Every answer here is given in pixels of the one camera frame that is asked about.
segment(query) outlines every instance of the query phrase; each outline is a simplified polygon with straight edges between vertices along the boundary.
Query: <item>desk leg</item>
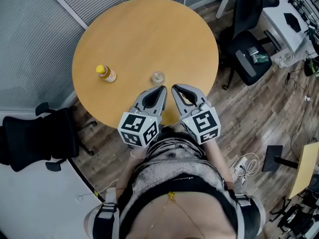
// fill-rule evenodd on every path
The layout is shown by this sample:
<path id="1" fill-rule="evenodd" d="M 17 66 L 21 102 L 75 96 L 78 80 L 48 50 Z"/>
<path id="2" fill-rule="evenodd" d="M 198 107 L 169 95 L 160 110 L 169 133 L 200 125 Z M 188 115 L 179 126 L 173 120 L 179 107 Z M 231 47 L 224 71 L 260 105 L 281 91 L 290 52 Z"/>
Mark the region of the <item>desk leg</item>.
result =
<path id="1" fill-rule="evenodd" d="M 290 49 L 288 47 L 286 47 L 283 50 L 281 50 L 281 51 L 277 52 L 276 54 L 272 55 L 270 57 L 270 59 L 273 61 L 275 58 L 279 58 L 279 57 L 282 57 L 282 56 L 286 55 L 289 51 L 290 51 Z"/>
<path id="2" fill-rule="evenodd" d="M 226 7 L 228 1 L 229 1 L 229 0 L 223 0 L 223 1 L 221 2 L 220 6 L 219 6 L 219 8 L 218 8 L 218 11 L 217 11 L 217 13 L 216 13 L 216 16 L 215 16 L 216 18 L 220 18 L 220 17 L 221 17 L 221 15 L 223 14 L 223 12 L 224 12 L 224 10 L 225 10 L 225 7 Z"/>

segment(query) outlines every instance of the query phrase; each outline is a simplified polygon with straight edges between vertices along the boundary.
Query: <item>power outlet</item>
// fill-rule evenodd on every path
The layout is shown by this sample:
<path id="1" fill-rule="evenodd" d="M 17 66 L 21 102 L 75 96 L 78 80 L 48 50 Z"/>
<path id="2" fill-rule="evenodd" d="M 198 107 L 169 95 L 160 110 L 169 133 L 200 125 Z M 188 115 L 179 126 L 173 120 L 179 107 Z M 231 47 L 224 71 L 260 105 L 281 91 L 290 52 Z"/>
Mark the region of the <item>power outlet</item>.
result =
<path id="1" fill-rule="evenodd" d="M 241 157 L 231 165 L 231 168 L 233 168 L 234 171 L 232 173 L 232 178 L 234 181 L 238 180 L 238 174 L 243 172 L 243 169 L 240 166 L 245 166 L 247 160 L 248 159 L 246 157 Z"/>

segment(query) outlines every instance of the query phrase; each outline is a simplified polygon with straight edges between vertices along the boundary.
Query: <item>tabletop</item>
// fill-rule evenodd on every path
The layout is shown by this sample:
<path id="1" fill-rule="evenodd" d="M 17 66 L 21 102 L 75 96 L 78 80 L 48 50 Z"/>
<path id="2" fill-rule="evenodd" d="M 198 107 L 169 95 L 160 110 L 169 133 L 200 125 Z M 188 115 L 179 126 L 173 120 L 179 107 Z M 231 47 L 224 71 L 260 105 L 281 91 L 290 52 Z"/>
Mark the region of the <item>tabletop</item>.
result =
<path id="1" fill-rule="evenodd" d="M 296 33 L 286 22 L 284 13 L 293 14 L 299 22 L 301 31 Z M 279 0 L 279 6 L 274 8 L 264 8 L 263 14 L 266 15 L 268 20 L 273 24 L 276 31 L 284 39 L 290 50 L 295 52 L 306 34 L 304 31 L 308 29 L 308 25 L 301 18 L 297 10 L 288 3 L 288 0 Z"/>
<path id="2" fill-rule="evenodd" d="M 105 65 L 113 83 L 95 72 Z M 155 71 L 165 75 L 168 95 L 162 124 L 179 120 L 174 84 L 210 91 L 218 69 L 216 40 L 193 10 L 171 0 L 130 0 L 98 16 L 82 35 L 73 58 L 72 79 L 84 108 L 102 123 L 118 127 L 138 95 L 153 87 Z"/>
<path id="3" fill-rule="evenodd" d="M 288 196 L 289 199 L 309 186 L 317 163 L 318 150 L 319 142 L 307 144 L 303 147 L 295 180 Z"/>

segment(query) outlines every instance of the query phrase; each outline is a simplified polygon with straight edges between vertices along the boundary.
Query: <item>yellow bottle cap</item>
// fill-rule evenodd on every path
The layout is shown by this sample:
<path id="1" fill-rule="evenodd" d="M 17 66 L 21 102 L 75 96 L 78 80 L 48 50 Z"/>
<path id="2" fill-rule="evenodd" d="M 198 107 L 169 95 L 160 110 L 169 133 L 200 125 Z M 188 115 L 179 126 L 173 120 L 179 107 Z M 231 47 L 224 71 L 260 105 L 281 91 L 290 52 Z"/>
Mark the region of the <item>yellow bottle cap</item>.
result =
<path id="1" fill-rule="evenodd" d="M 98 74 L 103 74 L 104 70 L 105 70 L 105 68 L 104 68 L 104 66 L 102 66 L 102 65 L 98 65 L 98 66 L 96 67 L 96 72 L 97 72 Z"/>

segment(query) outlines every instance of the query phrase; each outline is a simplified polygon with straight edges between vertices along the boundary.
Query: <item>white cube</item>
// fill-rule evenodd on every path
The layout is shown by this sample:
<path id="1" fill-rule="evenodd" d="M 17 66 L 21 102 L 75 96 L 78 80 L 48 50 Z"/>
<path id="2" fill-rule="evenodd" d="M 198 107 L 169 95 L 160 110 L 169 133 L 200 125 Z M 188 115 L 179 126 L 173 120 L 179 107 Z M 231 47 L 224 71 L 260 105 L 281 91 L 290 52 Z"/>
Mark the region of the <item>white cube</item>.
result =
<path id="1" fill-rule="evenodd" d="M 123 142 L 133 146 L 147 147 L 159 133 L 158 119 L 125 112 L 118 126 L 118 132 Z"/>
<path id="2" fill-rule="evenodd" d="M 220 135 L 220 122 L 214 107 L 181 119 L 180 122 L 198 144 L 203 144 Z"/>

